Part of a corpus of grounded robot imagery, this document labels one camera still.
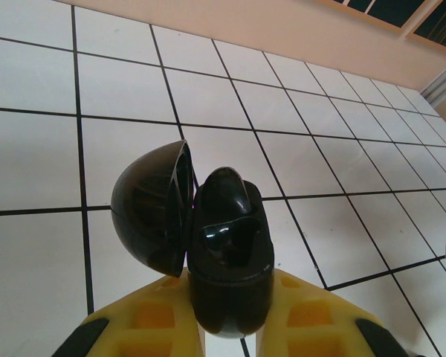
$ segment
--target yellow robot part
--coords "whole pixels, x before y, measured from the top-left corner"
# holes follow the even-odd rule
[[[89,315],[109,320],[88,357],[203,357],[187,269],[163,277]]]
[[[258,357],[373,357],[355,320],[381,325],[368,312],[284,271],[274,272],[274,296],[256,334]]]

